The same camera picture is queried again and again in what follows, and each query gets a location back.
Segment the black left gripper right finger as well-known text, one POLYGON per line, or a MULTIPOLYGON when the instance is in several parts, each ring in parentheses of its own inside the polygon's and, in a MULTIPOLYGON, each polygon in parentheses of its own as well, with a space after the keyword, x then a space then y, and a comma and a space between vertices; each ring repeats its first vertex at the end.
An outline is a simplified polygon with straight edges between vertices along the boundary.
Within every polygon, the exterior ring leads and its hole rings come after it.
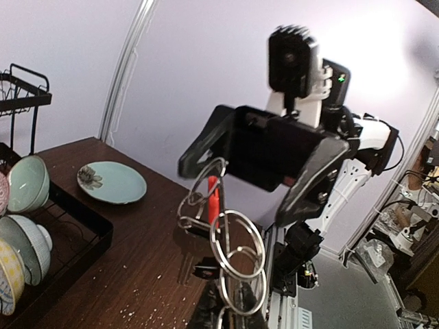
MULTIPOLYGON (((257 299, 249 283, 242 282, 235 289, 235 306, 240 311, 249 311, 257 303, 257 299)), ((264 329, 266 322, 261 311, 251 315, 235 315, 235 328, 241 329, 264 329)))

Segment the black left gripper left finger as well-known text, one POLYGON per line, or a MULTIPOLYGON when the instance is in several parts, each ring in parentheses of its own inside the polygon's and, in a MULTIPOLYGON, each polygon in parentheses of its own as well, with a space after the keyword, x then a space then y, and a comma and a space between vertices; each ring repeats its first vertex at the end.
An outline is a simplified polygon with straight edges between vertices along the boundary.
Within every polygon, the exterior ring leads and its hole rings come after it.
POLYGON ((217 328, 217 319, 222 307, 223 302, 215 281, 208 281, 202 290, 187 328, 217 328))

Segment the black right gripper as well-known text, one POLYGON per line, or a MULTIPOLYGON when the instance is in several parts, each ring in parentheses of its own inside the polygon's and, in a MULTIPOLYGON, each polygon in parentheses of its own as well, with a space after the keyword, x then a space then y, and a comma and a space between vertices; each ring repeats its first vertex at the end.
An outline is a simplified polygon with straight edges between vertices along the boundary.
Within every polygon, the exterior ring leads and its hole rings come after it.
POLYGON ((211 149, 228 161, 229 174, 263 190, 295 179, 276 211, 275 225, 285 227, 320 216, 331 192, 328 175, 340 170, 349 144, 290 117, 219 105, 179 158, 178 176, 196 178, 206 164, 199 159, 211 149))

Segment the large grey red keyring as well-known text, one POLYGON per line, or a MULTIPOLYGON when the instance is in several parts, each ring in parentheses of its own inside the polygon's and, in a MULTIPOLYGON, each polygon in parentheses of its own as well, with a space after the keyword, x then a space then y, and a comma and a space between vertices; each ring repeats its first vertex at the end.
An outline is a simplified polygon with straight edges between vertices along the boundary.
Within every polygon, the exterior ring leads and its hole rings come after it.
POLYGON ((268 290, 261 233, 247 216, 226 206, 226 165, 223 158, 208 162, 176 213, 177 231, 182 235, 177 281, 181 285, 188 285, 192 278, 215 281, 223 302, 217 328, 235 328, 235 315, 261 311, 268 290), (257 299, 249 311, 235 306, 235 289, 242 282, 250 284, 257 299))

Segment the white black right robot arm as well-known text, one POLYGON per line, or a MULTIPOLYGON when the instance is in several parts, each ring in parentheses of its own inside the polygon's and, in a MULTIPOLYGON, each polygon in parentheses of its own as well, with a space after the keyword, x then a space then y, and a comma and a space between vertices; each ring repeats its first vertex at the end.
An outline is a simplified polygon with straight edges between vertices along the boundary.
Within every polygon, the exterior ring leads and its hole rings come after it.
POLYGON ((344 105, 351 74, 337 63, 288 53, 270 58, 268 71, 267 109, 216 107, 180 157, 178 174, 196 178, 219 167, 268 192, 288 186, 275 217, 287 228, 286 245, 272 281, 287 294, 323 240, 324 228, 311 229, 308 221, 329 225, 364 182, 383 173, 399 133, 344 105))

